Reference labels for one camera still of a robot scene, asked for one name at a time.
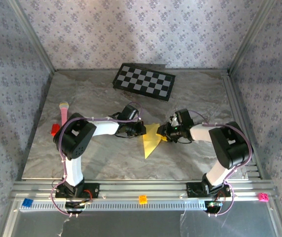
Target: marble surface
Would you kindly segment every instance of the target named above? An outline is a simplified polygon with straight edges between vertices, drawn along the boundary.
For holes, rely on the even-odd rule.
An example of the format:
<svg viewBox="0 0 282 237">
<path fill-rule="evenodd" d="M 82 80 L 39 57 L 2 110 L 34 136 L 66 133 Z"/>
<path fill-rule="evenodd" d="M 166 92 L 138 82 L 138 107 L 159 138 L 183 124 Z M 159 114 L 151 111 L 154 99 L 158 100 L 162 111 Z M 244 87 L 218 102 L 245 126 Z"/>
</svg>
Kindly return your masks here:
<svg viewBox="0 0 282 237">
<path fill-rule="evenodd" d="M 176 110 L 187 108 L 208 117 L 210 122 L 233 120 L 219 73 L 195 70 L 162 70 L 176 75 L 169 102 L 112 88 L 117 70 L 61 71 L 54 75 L 43 108 L 23 178 L 61 178 L 61 158 L 50 134 L 61 123 L 59 103 L 70 105 L 68 116 L 105 117 L 136 101 L 143 106 L 145 124 L 165 123 Z M 194 117 L 195 122 L 201 118 Z M 144 159 L 142 137 L 94 137 L 82 156 L 85 179 L 201 179 L 216 162 L 207 142 L 161 142 Z M 234 178 L 241 178 L 238 171 Z"/>
</svg>

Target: checkered board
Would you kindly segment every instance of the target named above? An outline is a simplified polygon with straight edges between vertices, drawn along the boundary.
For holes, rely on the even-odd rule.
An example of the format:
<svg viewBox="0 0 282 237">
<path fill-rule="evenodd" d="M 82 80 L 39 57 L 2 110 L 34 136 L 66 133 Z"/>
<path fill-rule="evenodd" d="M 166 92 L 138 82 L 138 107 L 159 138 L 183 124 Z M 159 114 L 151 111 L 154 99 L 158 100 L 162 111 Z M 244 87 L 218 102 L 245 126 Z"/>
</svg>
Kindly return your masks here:
<svg viewBox="0 0 282 237">
<path fill-rule="evenodd" d="M 168 101 L 175 75 L 122 64 L 113 88 Z"/>
</svg>

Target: blue block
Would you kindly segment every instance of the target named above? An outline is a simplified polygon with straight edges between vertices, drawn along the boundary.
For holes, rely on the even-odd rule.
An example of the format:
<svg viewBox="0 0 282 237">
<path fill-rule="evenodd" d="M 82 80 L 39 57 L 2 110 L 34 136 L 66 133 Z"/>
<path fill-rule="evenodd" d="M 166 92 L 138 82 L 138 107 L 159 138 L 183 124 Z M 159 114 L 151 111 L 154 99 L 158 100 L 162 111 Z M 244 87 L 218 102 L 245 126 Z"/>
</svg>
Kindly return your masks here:
<svg viewBox="0 0 282 237">
<path fill-rule="evenodd" d="M 34 200 L 25 198 L 22 206 L 31 207 Z"/>
</svg>

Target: pink marker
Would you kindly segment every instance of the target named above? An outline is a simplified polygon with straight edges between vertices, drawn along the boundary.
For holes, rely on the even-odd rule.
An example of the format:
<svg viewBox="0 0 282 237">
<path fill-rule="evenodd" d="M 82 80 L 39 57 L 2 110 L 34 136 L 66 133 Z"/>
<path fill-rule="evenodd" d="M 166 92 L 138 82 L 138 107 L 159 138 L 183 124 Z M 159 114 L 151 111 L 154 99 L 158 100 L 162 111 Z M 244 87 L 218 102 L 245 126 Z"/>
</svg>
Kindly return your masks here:
<svg viewBox="0 0 282 237">
<path fill-rule="evenodd" d="M 62 121 L 62 126 L 63 126 L 63 124 L 65 124 L 66 121 L 68 120 L 69 104 L 67 102 L 61 102 L 59 107 L 61 110 L 61 121 Z"/>
</svg>

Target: patterned wallpaper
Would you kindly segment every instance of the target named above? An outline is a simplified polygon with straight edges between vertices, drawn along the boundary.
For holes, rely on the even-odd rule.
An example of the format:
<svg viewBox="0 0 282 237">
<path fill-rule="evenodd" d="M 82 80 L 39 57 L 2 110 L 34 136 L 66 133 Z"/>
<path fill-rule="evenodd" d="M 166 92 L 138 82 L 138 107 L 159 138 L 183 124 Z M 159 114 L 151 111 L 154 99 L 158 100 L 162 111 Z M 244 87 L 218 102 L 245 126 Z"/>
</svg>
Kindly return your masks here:
<svg viewBox="0 0 282 237">
<path fill-rule="evenodd" d="M 260 0 L 19 0 L 56 69 L 228 68 Z"/>
<path fill-rule="evenodd" d="M 25 165 L 48 75 L 7 1 L 0 0 L 0 222 Z"/>
<path fill-rule="evenodd" d="M 233 78 L 282 204 L 282 1 L 271 10 Z"/>
</svg>

